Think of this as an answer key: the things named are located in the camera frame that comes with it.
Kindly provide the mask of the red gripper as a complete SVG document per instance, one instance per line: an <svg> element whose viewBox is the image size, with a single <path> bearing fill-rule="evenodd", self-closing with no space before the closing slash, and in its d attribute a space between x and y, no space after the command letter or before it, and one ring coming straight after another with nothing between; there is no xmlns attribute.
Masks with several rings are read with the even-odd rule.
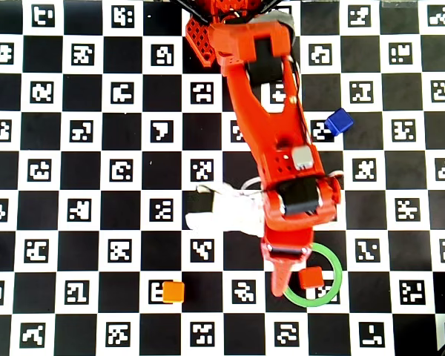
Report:
<svg viewBox="0 0 445 356"><path fill-rule="evenodd" d="M293 265L304 263L312 252L314 230L275 231L266 226L264 233L261 251L274 269L271 273L271 293L281 297L289 286Z"/></svg>

